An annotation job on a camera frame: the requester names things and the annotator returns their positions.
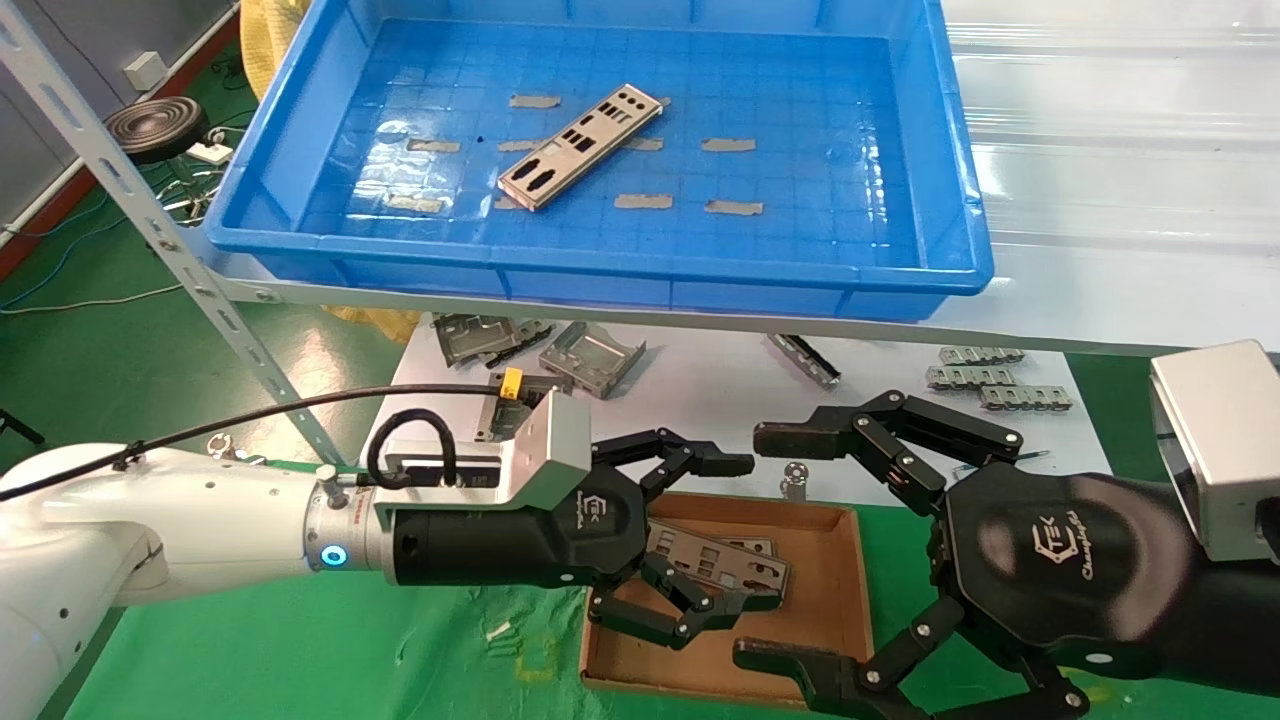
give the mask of black cable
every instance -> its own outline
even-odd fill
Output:
[[[72,42],[72,38],[67,35],[67,31],[63,29],[63,26],[58,24],[58,20],[54,19],[52,13],[50,13],[47,8],[45,8],[44,5],[41,5],[40,0],[33,0],[32,4],[36,5],[36,9],[38,9],[42,15],[45,15],[46,18],[49,18],[49,23],[52,24],[54,26],[54,31],[58,32],[58,35],[60,35],[64,41],[67,41],[67,45],[70,45],[72,50],[74,50],[76,54],[81,56],[81,59],[83,59],[86,63],[88,63],[88,69],[93,70],[93,73],[97,74],[99,79],[102,81],[102,85],[105,85],[106,88],[109,91],[111,91],[111,95],[115,96],[115,100],[119,101],[119,104],[122,106],[129,105],[129,102],[125,101],[123,97],[120,97],[120,94],[115,91],[115,86],[111,85],[111,81],[106,79],[106,76],[102,74],[101,69],[99,69],[97,63],[95,63],[92,59],[90,59],[90,56],[86,55],[84,51],[79,49],[79,45],[76,45],[74,42]]]
[[[378,428],[378,432],[375,432],[374,437],[369,441],[369,452],[365,455],[365,470],[369,471],[370,479],[378,483],[379,487],[384,487],[387,489],[403,489],[408,487],[407,474],[394,479],[388,478],[378,468],[378,461],[383,457],[383,445],[387,442],[387,438],[392,436],[392,432],[394,432],[396,428],[415,420],[421,420],[431,425],[435,428],[435,432],[440,434],[440,484],[452,486],[457,482],[458,448],[453,442],[453,430],[449,429],[444,418],[440,418],[425,407],[413,407],[410,410],[401,410],[390,418],[387,418],[387,421]]]
[[[236,415],[233,418],[215,420],[212,423],[206,423],[204,425],[188,428],[186,430],[168,434],[152,441],[136,442],[119,452],[104,455],[97,460],[91,460],[88,462],[84,462],[83,465],[78,465],[69,470],[55,473],[42,480],[36,480],[33,483],[17,488],[10,488],[6,491],[0,491],[0,502],[5,502],[15,497],[22,497],[24,495],[29,495],[45,488],[50,488],[56,484],[65,483],[67,480],[73,480],[81,475],[92,473],[93,470],[101,470],[102,468],[113,465],[115,466],[119,466],[122,464],[127,465],[143,452],[165,447],[175,442],[182,442],[209,433],[216,433],[218,430],[224,430],[232,425],[248,423],[251,420],[261,420],[262,418],[270,418],[271,415],[282,415],[284,413],[302,410],[303,407],[311,407],[314,405],[328,405],[330,402],[340,402],[344,400],[357,400],[361,397],[383,397],[388,395],[498,395],[498,391],[499,388],[493,386],[428,383],[428,384],[411,384],[411,386],[361,387],[355,389],[328,392],[325,395],[317,395],[315,397],[303,397],[302,400],[294,400],[293,402],[282,402],[280,405],[274,405],[271,407],[261,407],[259,410],[244,413],[242,415]]]
[[[219,122],[214,123],[214,127],[228,126],[232,120],[239,118],[241,115],[252,115],[253,113],[257,113],[257,108],[250,108],[248,110],[241,110],[239,113],[236,113],[234,115],[230,115],[227,119],[223,119],[223,120],[219,120]]]

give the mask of white table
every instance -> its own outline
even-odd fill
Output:
[[[556,332],[563,328],[562,323]],[[818,405],[856,405],[893,388],[1005,424],[1023,433],[1027,451],[1050,450],[1051,455],[1024,462],[1030,471],[1110,470],[1088,411],[1079,402],[1079,389],[1066,360],[1057,352],[1028,352],[1027,360],[1010,369],[1024,384],[1065,387],[1076,400],[1075,407],[1068,413],[987,413],[978,407],[973,393],[940,393],[925,388],[924,369],[938,364],[938,347],[932,345],[809,338],[844,373],[840,386],[826,392],[782,360],[763,334],[639,325],[605,328],[618,342],[648,342],[648,351],[608,401],[575,392],[591,405],[591,429],[596,439],[667,427],[690,439],[716,441],[728,452],[750,452],[751,428],[762,420],[799,421]],[[545,343],[522,354],[512,365],[526,373],[547,374],[538,368],[538,352],[544,347]],[[435,331],[429,327],[429,319],[424,319],[404,348],[393,383],[485,383],[492,372],[481,363],[471,363],[465,369],[445,368]],[[475,432],[483,402],[471,396],[393,396],[383,401],[374,427],[392,413],[429,407],[449,423],[457,437],[468,438]],[[399,428],[393,437],[435,439],[434,430],[420,423]],[[952,468],[960,465],[933,452],[920,456],[948,480]],[[782,469],[790,460],[758,457],[756,469],[749,477],[686,477],[673,489],[780,497]],[[852,460],[805,462],[810,471],[810,500],[897,503]]]

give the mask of gray tape strip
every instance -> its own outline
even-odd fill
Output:
[[[755,150],[755,138],[708,137],[703,141],[703,150],[708,152],[749,152]]]
[[[541,140],[508,140],[498,143],[498,152],[529,152],[538,150],[543,142]]]
[[[444,201],[435,197],[413,197],[412,195],[392,195],[387,199],[388,208],[397,210],[417,210],[419,213],[439,213]]]
[[[660,137],[632,137],[627,141],[627,150],[662,150],[663,140]]]
[[[727,215],[759,215],[764,213],[764,202],[735,202],[732,200],[712,200],[707,204],[708,213]]]
[[[623,210],[666,210],[673,204],[669,195],[623,193],[613,199],[613,206]]]
[[[406,147],[410,152],[457,152],[462,149],[462,146],[457,142],[422,140],[421,137],[408,138],[408,145]]]
[[[512,108],[535,108],[545,110],[559,105],[559,95],[512,95]]]

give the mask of cardboard tray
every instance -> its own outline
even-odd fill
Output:
[[[745,614],[732,630],[705,632],[681,651],[585,623],[579,664],[584,685],[804,707],[792,680],[735,666],[733,641],[758,637],[817,646],[859,660],[872,655],[867,571],[858,516],[851,509],[667,493],[649,512],[707,536],[773,538],[777,556],[791,564],[786,598],[778,610]],[[675,609],[640,580],[620,588],[618,597],[675,615]]]

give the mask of wall outlet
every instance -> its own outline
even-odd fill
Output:
[[[164,64],[159,53],[150,50],[124,67],[124,77],[129,78],[129,85],[138,92],[146,92],[160,85],[168,74],[169,65]]]

